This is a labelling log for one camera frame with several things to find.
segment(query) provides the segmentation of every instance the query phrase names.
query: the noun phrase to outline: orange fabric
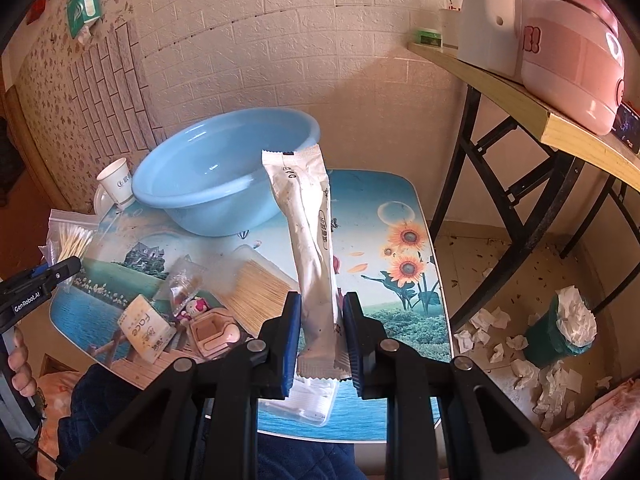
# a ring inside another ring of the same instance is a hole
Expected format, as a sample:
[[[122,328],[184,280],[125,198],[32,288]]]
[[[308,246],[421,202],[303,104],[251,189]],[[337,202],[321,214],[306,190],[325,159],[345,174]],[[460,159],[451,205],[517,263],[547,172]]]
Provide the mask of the orange fabric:
[[[620,384],[549,439],[580,480],[600,480],[640,421],[640,380]]]
[[[47,407],[47,420],[42,425],[38,446],[53,458],[58,456],[58,421],[71,414],[71,392],[83,374],[80,372],[56,372],[38,379]],[[38,453],[38,474],[47,480],[53,480],[56,466]]]

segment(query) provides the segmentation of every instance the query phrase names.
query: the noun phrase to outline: wooden shelf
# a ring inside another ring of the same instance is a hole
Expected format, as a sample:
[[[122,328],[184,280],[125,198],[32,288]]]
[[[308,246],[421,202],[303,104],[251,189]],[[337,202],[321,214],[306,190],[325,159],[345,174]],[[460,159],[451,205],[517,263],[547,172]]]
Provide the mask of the wooden shelf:
[[[524,86],[464,63],[432,46],[408,49],[476,88],[540,142],[578,156],[640,191],[640,158],[613,134],[597,136],[527,92]]]

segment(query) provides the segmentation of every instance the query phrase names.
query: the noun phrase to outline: floral wallpaper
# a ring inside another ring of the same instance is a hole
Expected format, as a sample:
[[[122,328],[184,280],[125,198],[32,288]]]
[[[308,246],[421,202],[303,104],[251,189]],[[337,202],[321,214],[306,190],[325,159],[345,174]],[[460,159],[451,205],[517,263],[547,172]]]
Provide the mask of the floral wallpaper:
[[[92,40],[82,46],[72,40],[66,21],[66,1],[52,14],[26,56],[15,82],[27,124],[34,142],[49,171],[75,210],[88,212],[92,208],[95,176],[110,160],[101,158],[87,129],[73,108],[76,91],[70,67],[82,53],[97,44],[107,34],[132,18],[131,0],[100,0],[103,17],[91,28]],[[132,166],[148,150],[138,150],[127,156]]]

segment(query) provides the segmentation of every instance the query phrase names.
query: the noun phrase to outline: small pink container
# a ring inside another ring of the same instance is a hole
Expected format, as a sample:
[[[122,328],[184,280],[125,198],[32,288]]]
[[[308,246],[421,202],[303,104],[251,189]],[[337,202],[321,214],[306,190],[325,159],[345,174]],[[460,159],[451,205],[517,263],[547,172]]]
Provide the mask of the small pink container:
[[[533,0],[523,30],[522,80],[532,94],[598,135],[622,102],[618,23],[602,0]]]

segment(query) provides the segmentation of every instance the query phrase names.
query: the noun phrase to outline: silver screw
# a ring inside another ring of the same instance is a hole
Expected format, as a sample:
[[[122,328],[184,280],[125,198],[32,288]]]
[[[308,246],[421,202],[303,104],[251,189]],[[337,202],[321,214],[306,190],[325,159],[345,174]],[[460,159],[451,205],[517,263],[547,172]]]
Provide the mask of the silver screw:
[[[456,368],[458,370],[464,370],[465,372],[471,370],[471,368],[474,367],[474,362],[463,355],[459,355],[458,357],[453,359],[453,364],[456,365]]]
[[[187,357],[181,357],[176,359],[174,362],[174,370],[176,372],[186,372],[187,370],[190,370],[192,366],[193,362],[191,362],[191,359],[188,359]]]
[[[251,341],[246,344],[246,347],[249,352],[262,352],[267,348],[267,343],[262,339],[251,339]]]
[[[400,343],[395,339],[383,339],[380,341],[380,348],[387,352],[395,352],[400,348]]]

